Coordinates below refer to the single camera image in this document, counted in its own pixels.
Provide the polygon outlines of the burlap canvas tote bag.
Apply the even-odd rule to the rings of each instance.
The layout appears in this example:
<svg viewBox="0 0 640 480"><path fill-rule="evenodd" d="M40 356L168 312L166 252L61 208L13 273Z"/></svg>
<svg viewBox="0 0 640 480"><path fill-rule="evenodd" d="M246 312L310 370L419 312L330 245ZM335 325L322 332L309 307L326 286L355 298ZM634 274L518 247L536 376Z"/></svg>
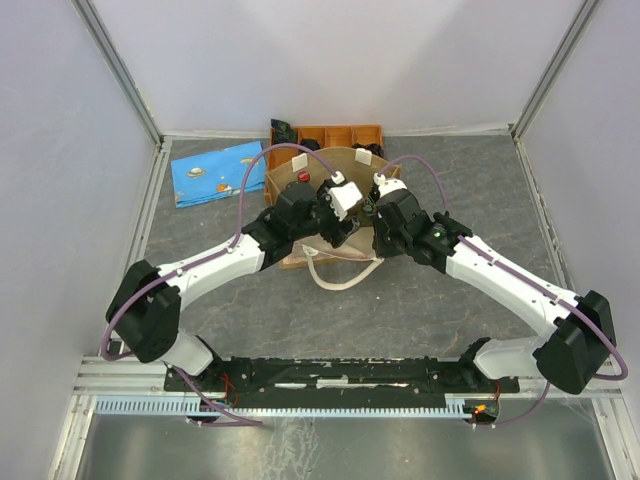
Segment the burlap canvas tote bag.
<svg viewBox="0 0 640 480"><path fill-rule="evenodd" d="M269 161L277 161L279 165L266 173L266 203L269 206L273 205L276 197L290 182L298 179L297 175L301 171L307 171L311 176L309 183L318 188L324 180L330 177L329 171L317 160L318 157L322 157L334 170L342 172L348 181L353 181L364 196L368 195L371 190L373 175L387 165L386 160L372 155L364 149L328 147L320 149L312 155L301 153L297 149L276 149L268 155ZM294 244L293 250L296 245L304 245L323 252L341 254L360 252L362 255L375 257L375 260L370 262L351 262L361 263L366 267L354 278L342 283L335 283L321 279L316 271L318 264L315 264L310 256L307 256L308 266L306 268L309 269L312 279L319 287L329 291L347 290L362 282L382 263L373 248L374 229L372 222L364 215L360 217L360 222L359 230L339 248L332 248L319 235Z"/></svg>

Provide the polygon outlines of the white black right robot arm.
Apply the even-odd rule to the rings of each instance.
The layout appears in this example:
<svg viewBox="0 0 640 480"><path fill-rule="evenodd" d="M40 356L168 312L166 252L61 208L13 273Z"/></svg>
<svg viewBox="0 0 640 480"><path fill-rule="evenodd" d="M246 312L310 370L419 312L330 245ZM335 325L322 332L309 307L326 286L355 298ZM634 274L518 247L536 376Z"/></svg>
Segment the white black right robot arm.
<svg viewBox="0 0 640 480"><path fill-rule="evenodd" d="M483 340L458 368L467 389L481 391L505 377L543 378L581 393L616 345L608 299L549 283L499 255L447 213L429 215L406 188L372 189L373 246L382 258L406 255L465 282L523 320L533 335Z"/></svg>

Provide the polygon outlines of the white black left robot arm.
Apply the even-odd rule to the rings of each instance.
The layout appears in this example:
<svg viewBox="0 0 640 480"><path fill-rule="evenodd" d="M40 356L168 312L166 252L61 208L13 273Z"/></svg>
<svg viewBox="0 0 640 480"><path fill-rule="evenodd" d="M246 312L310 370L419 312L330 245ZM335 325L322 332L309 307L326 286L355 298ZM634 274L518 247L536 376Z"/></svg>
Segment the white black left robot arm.
<svg viewBox="0 0 640 480"><path fill-rule="evenodd" d="M117 334L138 361L165 361L198 389L212 389L221 366L203 340L181 331L182 311L236 278L277 264L297 241L319 235L341 246L358 229L362 204L353 182L327 180L319 188L289 183L274 205L227 242L158 267L146 260L131 265L107 309L107 332Z"/></svg>

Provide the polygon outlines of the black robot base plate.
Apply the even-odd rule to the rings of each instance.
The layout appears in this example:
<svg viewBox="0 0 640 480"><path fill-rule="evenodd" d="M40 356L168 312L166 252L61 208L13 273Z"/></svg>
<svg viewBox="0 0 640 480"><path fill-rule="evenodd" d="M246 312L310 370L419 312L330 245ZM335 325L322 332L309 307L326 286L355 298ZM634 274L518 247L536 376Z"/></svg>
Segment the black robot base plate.
<svg viewBox="0 0 640 480"><path fill-rule="evenodd" d="M216 360L192 377L201 391L220 393L244 409L355 409L445 405L447 394L517 393L519 382L491 380L469 360L280 359Z"/></svg>

